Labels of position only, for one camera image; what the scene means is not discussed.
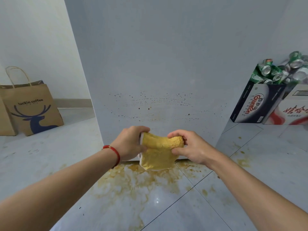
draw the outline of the pile of cans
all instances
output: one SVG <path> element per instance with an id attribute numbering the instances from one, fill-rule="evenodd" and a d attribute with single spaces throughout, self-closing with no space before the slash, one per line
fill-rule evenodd
<path id="1" fill-rule="evenodd" d="M 308 84 L 308 55 L 294 51 L 278 66 L 273 65 L 272 59 L 265 59 L 257 64 L 250 81 L 263 84 L 285 83 L 287 95 L 297 84 Z"/>

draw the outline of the red bracelet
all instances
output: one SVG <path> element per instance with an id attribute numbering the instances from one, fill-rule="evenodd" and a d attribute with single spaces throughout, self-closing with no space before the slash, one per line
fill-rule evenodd
<path id="1" fill-rule="evenodd" d="M 118 151 L 117 151 L 114 147 L 112 147 L 112 146 L 110 146 L 110 145 L 105 145 L 105 146 L 103 146 L 103 149 L 105 149 L 105 148 L 110 148 L 110 149 L 113 150 L 113 151 L 116 153 L 116 155 L 118 156 L 118 161 L 117 161 L 117 163 L 115 164 L 115 166 L 112 167 L 112 169 L 114 169 L 114 167 L 116 167 L 116 166 L 120 163 L 120 154 L 118 153 Z"/>

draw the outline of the paper bag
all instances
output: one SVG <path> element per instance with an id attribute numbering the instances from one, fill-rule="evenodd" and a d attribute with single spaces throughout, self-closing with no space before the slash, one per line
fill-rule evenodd
<path id="1" fill-rule="evenodd" d="M 20 68 L 15 66 L 6 68 L 12 85 L 0 86 L 0 95 L 17 128 L 29 136 L 62 126 L 62 117 L 47 85 L 43 81 L 30 82 L 22 69 L 20 70 L 25 74 L 29 83 L 15 85 L 10 77 L 12 69 Z"/>
<path id="2" fill-rule="evenodd" d="M 12 117 L 0 99 L 0 135 L 15 136 L 17 131 L 12 124 Z"/>

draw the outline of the yellow cloth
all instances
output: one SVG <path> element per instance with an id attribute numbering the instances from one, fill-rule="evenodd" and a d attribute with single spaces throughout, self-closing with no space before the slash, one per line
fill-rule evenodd
<path id="1" fill-rule="evenodd" d="M 162 170 L 171 168 L 178 156 L 171 153 L 175 147 L 184 147 L 182 136 L 173 138 L 160 137 L 151 133 L 143 133 L 142 145 L 148 149 L 141 154 L 140 165 L 145 170 Z"/>

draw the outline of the tile floor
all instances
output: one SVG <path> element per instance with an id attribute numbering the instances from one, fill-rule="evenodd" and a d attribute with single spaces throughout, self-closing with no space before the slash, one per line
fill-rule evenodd
<path id="1" fill-rule="evenodd" d="M 61 109 L 65 125 L 0 136 L 0 200 L 99 151 L 93 109 Z M 307 126 L 226 125 L 217 148 L 308 211 Z M 52 230 L 256 230 L 217 175 L 179 160 L 163 171 L 128 162 L 107 172 Z"/>

